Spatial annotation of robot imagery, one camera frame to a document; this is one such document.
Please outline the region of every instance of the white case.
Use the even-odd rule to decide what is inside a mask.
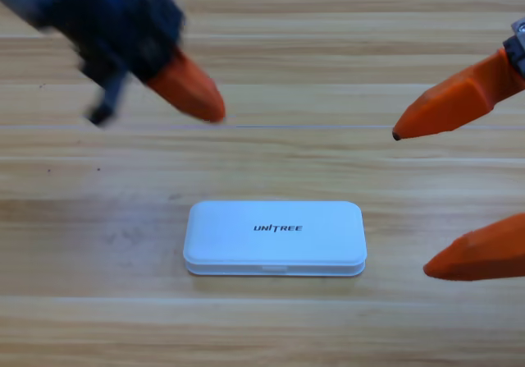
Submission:
[[[198,275],[354,276],[363,217],[346,201],[204,201],[189,213],[184,258]]]

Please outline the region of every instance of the case lid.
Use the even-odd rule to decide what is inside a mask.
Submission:
[[[204,201],[189,213],[184,257],[203,275],[357,275],[363,217],[346,201]]]

